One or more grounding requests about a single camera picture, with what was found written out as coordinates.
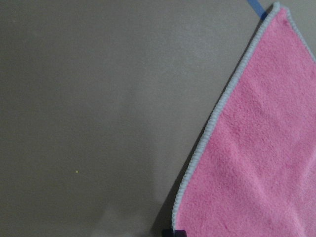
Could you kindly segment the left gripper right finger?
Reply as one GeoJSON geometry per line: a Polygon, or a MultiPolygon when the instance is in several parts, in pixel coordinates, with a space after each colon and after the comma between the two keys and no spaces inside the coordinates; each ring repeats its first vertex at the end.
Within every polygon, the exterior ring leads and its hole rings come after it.
{"type": "Polygon", "coordinates": [[[175,230],[174,237],[187,237],[187,233],[185,230],[175,230]]]}

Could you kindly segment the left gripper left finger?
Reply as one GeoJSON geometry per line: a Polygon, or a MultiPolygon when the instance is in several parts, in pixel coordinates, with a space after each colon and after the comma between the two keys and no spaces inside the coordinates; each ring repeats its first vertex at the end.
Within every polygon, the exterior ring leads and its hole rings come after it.
{"type": "Polygon", "coordinates": [[[171,229],[163,229],[161,231],[162,237],[172,237],[172,230],[171,229]]]}

